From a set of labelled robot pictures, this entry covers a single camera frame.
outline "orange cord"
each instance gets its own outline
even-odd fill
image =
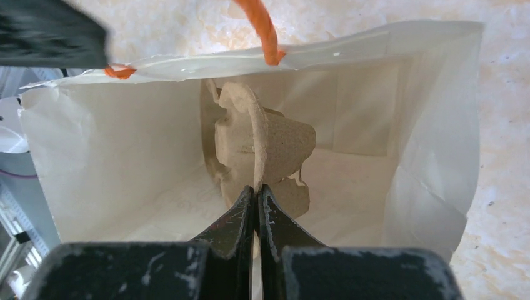
[[[285,56],[285,52],[278,49],[278,37],[276,36],[273,21],[261,0],[234,0],[234,2],[243,9],[254,30],[256,30],[261,40],[265,63],[269,66],[277,66]],[[133,67],[122,64],[115,65],[123,69],[116,71],[113,67],[109,66],[103,69],[107,76],[127,79],[136,72],[136,69]]]

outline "paper bag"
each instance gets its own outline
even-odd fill
[[[400,22],[284,46],[278,67],[248,49],[146,58],[123,81],[88,71],[45,82],[22,95],[21,121],[61,240],[185,241],[226,211],[202,152],[213,79],[247,84],[315,129],[303,165],[311,202],[297,219],[309,233],[449,260],[478,180],[482,31]]]

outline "orange rope handle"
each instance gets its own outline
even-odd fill
[[[121,70],[115,70],[113,67],[108,66],[105,69],[103,69],[103,72],[109,77],[112,78],[119,78],[119,79],[127,79],[131,77],[131,75],[136,72],[136,69],[134,69],[131,66],[125,66],[123,64],[114,64],[117,67],[122,68]]]
[[[278,49],[278,37],[269,12],[261,0],[234,0],[245,12],[250,23],[261,40],[261,48],[265,56],[265,63],[277,66],[285,56],[285,52]]]

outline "bag handle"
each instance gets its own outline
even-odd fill
[[[278,36],[267,8],[261,0],[234,0],[245,12],[250,23],[254,27],[261,40],[261,49],[265,57],[265,63],[269,66],[277,66],[285,56],[285,52],[278,49]],[[104,69],[107,76],[119,79],[127,79],[136,71],[131,66],[118,65],[121,70],[115,70],[112,66]]]

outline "beige stone surface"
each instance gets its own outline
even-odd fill
[[[259,45],[228,0],[71,0],[112,29],[117,63]],[[486,23],[478,99],[481,173],[452,260],[468,299],[530,293],[530,1],[264,0],[280,43],[324,41],[411,19]]]

